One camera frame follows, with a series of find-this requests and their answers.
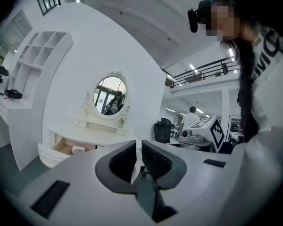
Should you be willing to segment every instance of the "white shirt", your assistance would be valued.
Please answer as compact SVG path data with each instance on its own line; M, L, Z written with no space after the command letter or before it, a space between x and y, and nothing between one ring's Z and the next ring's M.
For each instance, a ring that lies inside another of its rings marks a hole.
M195 125L197 122L199 122L199 116L196 115L195 113L187 113L183 116L183 120L182 120L182 124L184 124L183 126L183 130L184 129L188 129L190 127L192 127L193 125Z
M259 130L283 126L283 38L269 30L253 46L252 114Z

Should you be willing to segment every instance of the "oval mirror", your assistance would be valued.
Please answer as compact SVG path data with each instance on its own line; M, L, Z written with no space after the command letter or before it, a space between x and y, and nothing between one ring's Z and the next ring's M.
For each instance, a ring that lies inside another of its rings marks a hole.
M103 115L114 115L124 106L127 88L117 77L102 80L95 89L93 101L96 109Z

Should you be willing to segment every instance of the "black box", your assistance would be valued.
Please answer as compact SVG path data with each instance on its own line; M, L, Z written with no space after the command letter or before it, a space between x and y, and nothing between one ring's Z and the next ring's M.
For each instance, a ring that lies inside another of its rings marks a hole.
M12 90L6 89L4 91L4 94L8 98L11 98L11 99L22 99L22 94L19 91L15 90L15 89L12 89Z

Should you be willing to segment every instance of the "woman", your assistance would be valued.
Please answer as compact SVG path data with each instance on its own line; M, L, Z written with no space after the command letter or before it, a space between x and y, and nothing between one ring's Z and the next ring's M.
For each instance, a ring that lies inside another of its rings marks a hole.
M205 24L207 34L236 52L245 142L260 130L283 126L283 26L277 25L283 21L264 8L263 0L203 0L189 11L192 32L197 22Z
M114 98L110 101L110 103L106 106L107 110L105 115L114 115L120 109L122 109L124 105L124 97L122 96L123 93L121 91L117 91Z

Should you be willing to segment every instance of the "white curved wall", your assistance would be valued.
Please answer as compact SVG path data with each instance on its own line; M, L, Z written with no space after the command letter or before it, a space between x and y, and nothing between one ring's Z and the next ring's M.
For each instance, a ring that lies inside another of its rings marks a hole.
M108 72L122 71L128 80L129 125L139 139L151 139L164 91L165 75L146 50L123 28L89 6L66 3L35 27L67 31L74 44L61 61L47 94L42 143L50 125L69 123L79 113L91 85Z

